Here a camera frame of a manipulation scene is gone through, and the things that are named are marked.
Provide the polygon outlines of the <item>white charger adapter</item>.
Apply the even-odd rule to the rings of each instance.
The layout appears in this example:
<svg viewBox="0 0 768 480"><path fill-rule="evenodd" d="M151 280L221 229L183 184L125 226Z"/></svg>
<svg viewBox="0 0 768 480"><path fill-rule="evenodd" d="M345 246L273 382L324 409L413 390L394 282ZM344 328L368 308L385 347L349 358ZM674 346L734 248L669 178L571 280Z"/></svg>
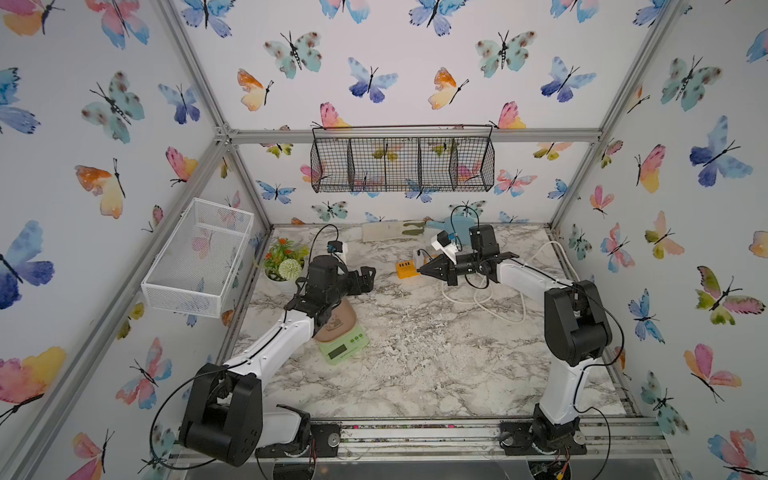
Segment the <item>white charger adapter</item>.
<svg viewBox="0 0 768 480"><path fill-rule="evenodd" d="M417 269L428 264L433 259L433 256L424 248L416 249L414 252L413 263Z"/></svg>

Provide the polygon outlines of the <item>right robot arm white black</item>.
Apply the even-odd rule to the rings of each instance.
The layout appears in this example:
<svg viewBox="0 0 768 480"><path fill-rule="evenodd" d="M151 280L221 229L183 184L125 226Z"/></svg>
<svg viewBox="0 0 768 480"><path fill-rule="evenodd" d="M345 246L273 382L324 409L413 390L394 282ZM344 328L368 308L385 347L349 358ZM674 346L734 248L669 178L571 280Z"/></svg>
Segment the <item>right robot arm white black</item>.
<svg viewBox="0 0 768 480"><path fill-rule="evenodd" d="M590 281L556 278L501 250L494 228L480 224L469 229L469 243L458 245L441 231L431 239L437 256L418 273L456 286L461 276L478 274L488 283L505 285L543 307L544 339L551 354L547 385L534 407L527 432L506 435L520 439L519 448L544 454L575 453L579 432L580 396L590 369L603 364L613 339L608 312Z"/></svg>

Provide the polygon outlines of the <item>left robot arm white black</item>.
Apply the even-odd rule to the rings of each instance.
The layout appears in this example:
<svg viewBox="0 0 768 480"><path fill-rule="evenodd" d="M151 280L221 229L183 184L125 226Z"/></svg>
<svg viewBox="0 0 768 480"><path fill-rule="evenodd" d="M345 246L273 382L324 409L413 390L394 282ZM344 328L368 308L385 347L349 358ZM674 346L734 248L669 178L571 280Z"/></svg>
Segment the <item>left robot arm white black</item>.
<svg viewBox="0 0 768 480"><path fill-rule="evenodd" d="M333 255L314 258L283 315L240 355L198 370L179 431L180 444L239 467L259 449L277 446L301 456L312 444L311 416L278 405L264 406L264 389L275 373L328 323L348 296L374 290L376 269L351 270Z"/></svg>

